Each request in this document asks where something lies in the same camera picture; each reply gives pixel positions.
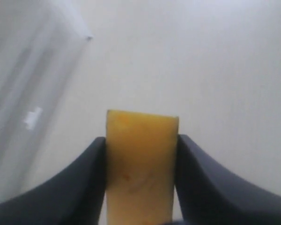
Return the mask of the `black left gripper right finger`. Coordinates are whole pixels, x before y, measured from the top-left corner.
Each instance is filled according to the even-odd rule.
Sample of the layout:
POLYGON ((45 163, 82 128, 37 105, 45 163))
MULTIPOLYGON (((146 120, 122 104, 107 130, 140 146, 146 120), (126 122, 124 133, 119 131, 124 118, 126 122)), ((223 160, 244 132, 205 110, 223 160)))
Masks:
POLYGON ((281 225, 281 196, 234 174, 187 135, 179 135, 175 186, 192 225, 281 225))

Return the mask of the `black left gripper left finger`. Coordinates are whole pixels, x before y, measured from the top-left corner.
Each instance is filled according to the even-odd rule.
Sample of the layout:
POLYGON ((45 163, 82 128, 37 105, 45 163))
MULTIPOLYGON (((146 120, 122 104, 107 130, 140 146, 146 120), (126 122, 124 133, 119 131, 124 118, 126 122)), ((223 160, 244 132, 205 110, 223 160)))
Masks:
POLYGON ((97 225, 106 187, 105 138, 43 184, 0 203, 0 225, 97 225))

